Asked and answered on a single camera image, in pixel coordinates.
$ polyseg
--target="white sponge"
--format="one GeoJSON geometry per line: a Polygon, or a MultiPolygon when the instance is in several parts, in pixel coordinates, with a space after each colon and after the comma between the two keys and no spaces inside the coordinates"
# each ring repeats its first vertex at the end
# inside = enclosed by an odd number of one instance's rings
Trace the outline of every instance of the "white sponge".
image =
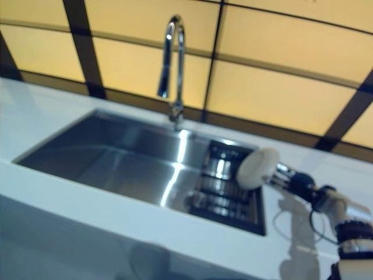
{"type": "Polygon", "coordinates": [[[253,190],[263,184],[264,177],[271,177],[276,171],[280,154],[272,148],[256,150],[248,155],[238,169],[236,180],[245,190],[253,190]]]}

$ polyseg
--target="kitchen faucet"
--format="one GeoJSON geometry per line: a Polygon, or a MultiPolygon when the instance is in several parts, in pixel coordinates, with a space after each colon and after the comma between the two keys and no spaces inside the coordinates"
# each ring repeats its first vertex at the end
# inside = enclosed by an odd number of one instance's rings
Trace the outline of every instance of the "kitchen faucet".
{"type": "Polygon", "coordinates": [[[176,30],[178,33],[177,97],[174,103],[170,103],[170,112],[168,114],[168,117],[170,118],[170,121],[174,122],[174,128],[176,131],[178,131],[179,124],[182,121],[182,112],[184,110],[181,93],[185,52],[185,31],[182,19],[179,15],[173,16],[166,28],[166,37],[164,39],[163,46],[163,67],[159,82],[158,96],[162,98],[168,98],[168,84],[170,83],[171,59],[173,54],[173,42],[176,30]]]}

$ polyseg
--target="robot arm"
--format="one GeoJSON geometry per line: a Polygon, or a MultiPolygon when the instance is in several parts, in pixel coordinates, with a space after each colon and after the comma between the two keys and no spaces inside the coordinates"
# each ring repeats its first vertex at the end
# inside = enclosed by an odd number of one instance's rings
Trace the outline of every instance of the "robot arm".
{"type": "Polygon", "coordinates": [[[246,190],[263,183],[286,190],[309,202],[313,211],[329,218],[340,257],[332,266],[330,280],[373,279],[373,226],[369,208],[331,186],[318,188],[311,176],[280,163],[274,149],[250,154],[241,163],[236,179],[246,190]]]}

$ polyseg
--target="stainless steel sink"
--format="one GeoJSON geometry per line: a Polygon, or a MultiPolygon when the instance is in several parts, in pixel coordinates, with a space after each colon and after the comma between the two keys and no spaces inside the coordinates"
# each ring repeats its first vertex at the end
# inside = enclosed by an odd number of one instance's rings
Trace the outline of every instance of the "stainless steel sink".
{"type": "MultiPolygon", "coordinates": [[[[201,182],[206,181],[206,176],[211,176],[211,170],[207,175],[203,171],[205,167],[210,168],[209,160],[212,151],[216,150],[212,149],[212,144],[219,149],[236,147],[231,150],[243,151],[244,156],[256,149],[254,146],[244,147],[232,141],[186,130],[174,131],[171,127],[159,127],[97,111],[19,160],[18,164],[161,207],[203,216],[200,207],[195,213],[196,208],[191,205],[195,199],[191,199],[191,196],[200,192],[201,182]]],[[[227,182],[226,179],[229,178],[215,178],[223,183],[227,182]]],[[[215,196],[224,197],[226,193],[218,191],[215,196]]],[[[261,192],[241,194],[236,191],[238,199],[253,196],[251,200],[254,201],[247,200],[250,215],[243,220],[260,224],[262,218],[258,218],[258,215],[262,211],[257,208],[261,206],[261,192]]],[[[206,201],[211,200],[211,197],[206,197],[206,201]]],[[[208,214],[206,218],[213,219],[211,215],[229,218],[229,215],[224,217],[219,211],[208,214]]]]}

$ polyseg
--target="yellow backlit wall panel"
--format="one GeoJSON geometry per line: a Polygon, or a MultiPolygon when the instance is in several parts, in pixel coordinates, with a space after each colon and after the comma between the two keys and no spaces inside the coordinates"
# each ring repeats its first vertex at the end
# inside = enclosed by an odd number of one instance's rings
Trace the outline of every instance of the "yellow backlit wall panel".
{"type": "Polygon", "coordinates": [[[349,129],[342,140],[373,149],[373,103],[349,129]]]}
{"type": "Polygon", "coordinates": [[[360,83],[373,36],[322,23],[228,6],[218,52],[360,83]]]}
{"type": "Polygon", "coordinates": [[[21,70],[82,81],[82,69],[70,33],[0,25],[21,70]]]}
{"type": "MultiPolygon", "coordinates": [[[[98,64],[104,86],[157,98],[163,51],[158,48],[94,38],[98,64]]],[[[176,91],[177,53],[173,55],[171,99],[176,91]]],[[[210,60],[193,55],[185,56],[183,100],[185,105],[202,108],[210,60]]]]}
{"type": "Polygon", "coordinates": [[[69,27],[62,0],[1,0],[0,19],[69,27]]]}
{"type": "Polygon", "coordinates": [[[323,135],[354,89],[218,61],[208,109],[323,135]]]}
{"type": "Polygon", "coordinates": [[[371,0],[228,0],[228,3],[288,13],[373,32],[371,0]]]}
{"type": "Polygon", "coordinates": [[[86,0],[93,34],[106,32],[163,42],[166,25],[178,13],[184,20],[186,46],[212,51],[219,5],[200,1],[86,0]]]}

